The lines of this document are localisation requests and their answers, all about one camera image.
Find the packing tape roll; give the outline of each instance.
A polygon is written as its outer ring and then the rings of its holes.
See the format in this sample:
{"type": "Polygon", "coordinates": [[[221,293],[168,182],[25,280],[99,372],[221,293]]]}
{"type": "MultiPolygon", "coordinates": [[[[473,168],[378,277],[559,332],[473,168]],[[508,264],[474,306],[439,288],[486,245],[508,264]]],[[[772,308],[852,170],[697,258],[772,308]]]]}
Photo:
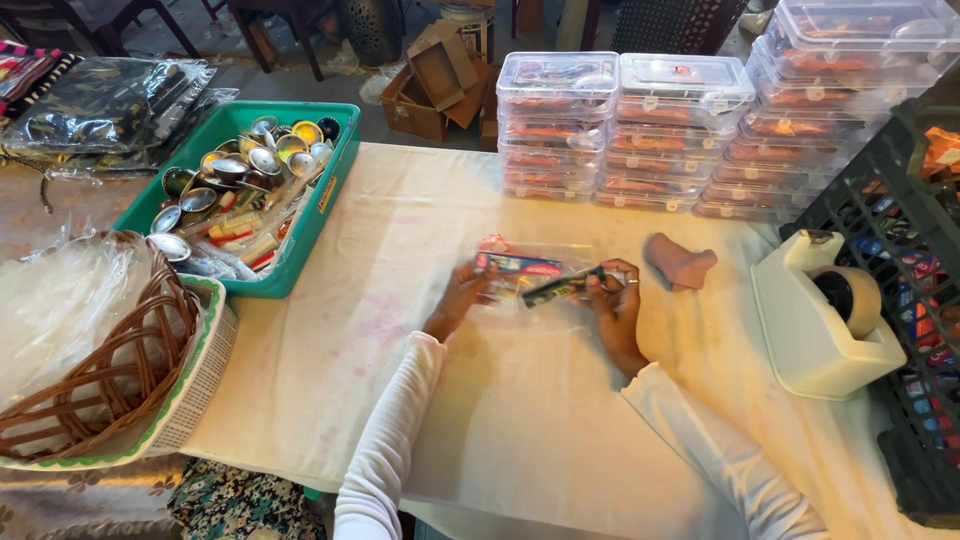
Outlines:
{"type": "Polygon", "coordinates": [[[823,266],[810,273],[817,288],[847,323],[853,339],[861,340],[880,320],[880,287],[874,277],[859,268],[823,266]]]}

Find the person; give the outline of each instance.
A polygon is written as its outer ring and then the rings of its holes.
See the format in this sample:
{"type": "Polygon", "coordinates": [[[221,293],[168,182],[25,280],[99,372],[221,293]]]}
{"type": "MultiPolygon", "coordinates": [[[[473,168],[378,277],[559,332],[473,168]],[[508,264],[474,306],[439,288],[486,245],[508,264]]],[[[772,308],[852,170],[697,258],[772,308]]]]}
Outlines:
{"type": "MultiPolygon", "coordinates": [[[[588,278],[597,335],[607,356],[631,379],[622,394],[660,437],[709,479],[746,520],[751,539],[828,540],[806,497],[790,485],[759,445],[673,382],[640,351],[636,321],[639,271],[615,258],[601,263],[622,272],[600,283],[588,278]]],[[[475,274],[455,268],[443,297],[414,331],[392,380],[377,402],[349,464],[335,509],[334,540],[400,540],[396,516],[411,451],[446,357],[445,341],[496,277],[494,265],[475,274]]]]}

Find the tape dispenser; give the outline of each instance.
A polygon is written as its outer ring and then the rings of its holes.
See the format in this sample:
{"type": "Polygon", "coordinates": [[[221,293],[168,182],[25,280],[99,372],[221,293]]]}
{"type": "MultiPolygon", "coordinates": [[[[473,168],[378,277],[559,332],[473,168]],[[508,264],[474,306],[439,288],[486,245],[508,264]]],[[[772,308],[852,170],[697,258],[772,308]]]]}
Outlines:
{"type": "Polygon", "coordinates": [[[800,230],[750,269],[774,373],[790,392],[846,400],[906,363],[859,268],[833,266],[840,233],[800,230]]]}

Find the white tablecloth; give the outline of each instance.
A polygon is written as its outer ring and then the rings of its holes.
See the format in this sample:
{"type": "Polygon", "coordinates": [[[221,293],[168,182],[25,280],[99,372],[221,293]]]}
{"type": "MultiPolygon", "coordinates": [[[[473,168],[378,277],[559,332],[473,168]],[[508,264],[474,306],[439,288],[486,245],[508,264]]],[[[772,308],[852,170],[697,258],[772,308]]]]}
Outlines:
{"type": "MultiPolygon", "coordinates": [[[[749,267],[771,226],[505,198],[497,155],[363,144],[294,292],[232,299],[240,331],[187,454],[336,491],[406,334],[489,233],[589,244],[641,268],[641,349],[763,444],[835,538],[960,538],[899,515],[865,391],[795,397],[766,357],[749,267]],[[664,232],[720,262],[673,294],[642,263],[664,232]]],[[[605,534],[746,538],[739,518],[617,390],[593,338],[467,325],[420,432],[405,497],[605,534]]]]}

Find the brown wicker basket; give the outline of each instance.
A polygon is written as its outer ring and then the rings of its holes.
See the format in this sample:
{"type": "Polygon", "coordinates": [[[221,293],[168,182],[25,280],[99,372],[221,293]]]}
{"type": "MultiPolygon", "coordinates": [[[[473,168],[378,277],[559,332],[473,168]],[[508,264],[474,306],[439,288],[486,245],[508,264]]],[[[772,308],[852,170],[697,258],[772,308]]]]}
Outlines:
{"type": "MultiPolygon", "coordinates": [[[[121,241],[140,237],[132,232],[116,234],[121,241]]],[[[187,344],[197,328],[200,303],[180,282],[163,252],[152,242],[148,241],[147,245],[153,255],[152,276],[140,293],[136,308],[62,381],[0,412],[0,455],[39,461],[83,454],[151,413],[166,397],[188,354],[187,344]],[[173,294],[164,294],[163,285],[173,294]],[[174,336],[171,324],[175,321],[168,319],[166,307],[172,308],[175,316],[183,321],[183,337],[174,336]],[[150,313],[155,317],[152,325],[147,324],[150,313]],[[154,340],[165,353],[167,363],[163,369],[152,369],[148,364],[148,340],[154,340]],[[131,346],[119,351],[128,344],[131,346]],[[130,377],[139,380],[140,391],[136,395],[123,395],[117,379],[130,377]],[[89,384],[96,384],[100,395],[73,401],[74,390],[89,384]],[[92,406],[102,407],[109,421],[85,422],[77,415],[78,410],[92,406]],[[29,426],[51,417],[57,420],[57,427],[4,436],[11,428],[29,426]],[[13,450],[17,445],[61,434],[65,434],[70,443],[55,452],[21,455],[13,450]]]]}

